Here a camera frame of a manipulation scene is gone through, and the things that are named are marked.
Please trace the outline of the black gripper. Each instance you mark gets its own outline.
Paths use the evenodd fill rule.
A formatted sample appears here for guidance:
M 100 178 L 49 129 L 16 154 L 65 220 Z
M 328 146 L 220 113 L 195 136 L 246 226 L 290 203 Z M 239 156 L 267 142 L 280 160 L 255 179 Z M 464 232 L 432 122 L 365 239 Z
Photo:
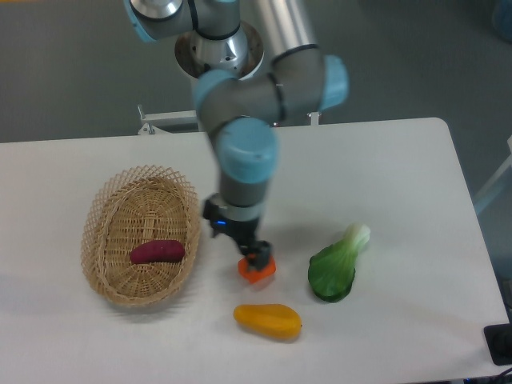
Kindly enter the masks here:
M 263 270 L 270 262 L 272 245 L 258 240 L 257 229 L 261 217 L 261 205 L 233 206 L 213 194 L 204 201 L 202 216 L 211 227 L 211 236 L 224 234 L 231 238 L 246 256 L 249 270 Z

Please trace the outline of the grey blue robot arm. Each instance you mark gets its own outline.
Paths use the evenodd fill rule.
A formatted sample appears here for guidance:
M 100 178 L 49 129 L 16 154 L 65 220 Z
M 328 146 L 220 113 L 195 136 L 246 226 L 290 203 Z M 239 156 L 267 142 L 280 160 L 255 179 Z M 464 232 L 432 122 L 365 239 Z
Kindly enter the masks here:
M 250 271 L 272 263 L 256 232 L 273 177 L 274 124 L 343 103 L 349 79 L 342 60 L 323 55 L 301 1 L 257 1 L 270 37 L 268 74 L 245 77 L 249 42 L 237 1 L 128 1 L 126 13 L 146 42 L 188 34 L 195 66 L 194 108 L 219 166 L 218 192 L 204 204 L 214 234 L 234 240 Z

